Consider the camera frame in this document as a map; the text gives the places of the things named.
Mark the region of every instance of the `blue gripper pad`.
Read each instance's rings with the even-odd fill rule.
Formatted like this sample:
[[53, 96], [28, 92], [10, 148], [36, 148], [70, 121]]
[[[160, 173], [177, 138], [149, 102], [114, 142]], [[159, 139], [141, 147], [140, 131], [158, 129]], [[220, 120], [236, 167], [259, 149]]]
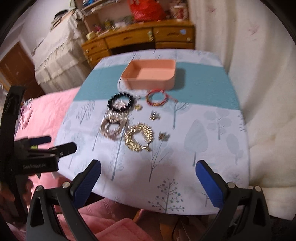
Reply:
[[92, 160], [83, 173], [79, 173], [73, 180], [73, 204], [76, 208], [81, 208], [87, 201], [91, 191], [101, 175], [102, 166], [98, 160]]
[[224, 194], [214, 180], [214, 175], [216, 174], [211, 170], [205, 161], [197, 162], [195, 166], [195, 173], [209, 196], [213, 206], [221, 209], [224, 205]]
[[52, 141], [52, 138], [50, 136], [43, 136], [43, 137], [37, 137], [37, 138], [30, 138], [28, 139], [30, 146], [38, 146], [45, 143], [50, 143]]

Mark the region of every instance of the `pink plastic tray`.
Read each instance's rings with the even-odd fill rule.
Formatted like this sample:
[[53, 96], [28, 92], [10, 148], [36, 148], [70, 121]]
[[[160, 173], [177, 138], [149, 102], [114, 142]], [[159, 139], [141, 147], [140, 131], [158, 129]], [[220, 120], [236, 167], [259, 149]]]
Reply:
[[176, 61], [172, 59], [132, 60], [121, 77], [131, 90], [170, 90], [175, 84]]

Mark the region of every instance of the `wooden desk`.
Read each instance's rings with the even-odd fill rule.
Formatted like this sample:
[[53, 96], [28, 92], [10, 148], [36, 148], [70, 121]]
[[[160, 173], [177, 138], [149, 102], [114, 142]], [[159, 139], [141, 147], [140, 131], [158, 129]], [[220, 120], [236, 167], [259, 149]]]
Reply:
[[195, 26], [190, 21], [176, 20], [135, 23], [86, 41], [82, 48], [88, 63], [95, 66], [112, 55], [112, 49], [141, 43], [152, 43], [156, 49], [195, 49]]

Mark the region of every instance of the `table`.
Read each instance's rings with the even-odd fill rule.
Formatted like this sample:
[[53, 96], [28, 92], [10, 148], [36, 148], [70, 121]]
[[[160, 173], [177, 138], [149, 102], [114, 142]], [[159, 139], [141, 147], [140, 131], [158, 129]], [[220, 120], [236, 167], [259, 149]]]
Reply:
[[[108, 99], [118, 92], [118, 80], [132, 59], [177, 60], [176, 84], [168, 93], [178, 103], [132, 111], [130, 124], [152, 127], [152, 152], [132, 152], [124, 143], [103, 137], [99, 127]], [[149, 120], [151, 111], [160, 120]], [[158, 140], [159, 132], [170, 135]], [[244, 120], [235, 91], [221, 62], [212, 53], [196, 50], [144, 50], [104, 58], [88, 76], [71, 104], [56, 145], [74, 141], [75, 154], [64, 157], [59, 172], [69, 179], [97, 159], [102, 174], [93, 192], [130, 206], [156, 212], [206, 215], [217, 213], [195, 175], [204, 159], [226, 182], [249, 184], [249, 156]]]

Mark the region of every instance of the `gold chain bracelet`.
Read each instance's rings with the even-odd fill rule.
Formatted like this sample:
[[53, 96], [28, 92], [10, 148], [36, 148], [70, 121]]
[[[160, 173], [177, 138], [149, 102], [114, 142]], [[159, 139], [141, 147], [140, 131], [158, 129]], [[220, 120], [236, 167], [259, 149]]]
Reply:
[[[142, 133], [147, 141], [146, 146], [142, 146], [139, 142], [137, 142], [133, 136], [134, 134]], [[127, 132], [125, 133], [125, 141], [128, 148], [132, 151], [141, 151], [146, 150], [150, 151], [149, 145], [153, 141], [154, 133], [150, 126], [138, 123], [136, 125], [131, 126]]]

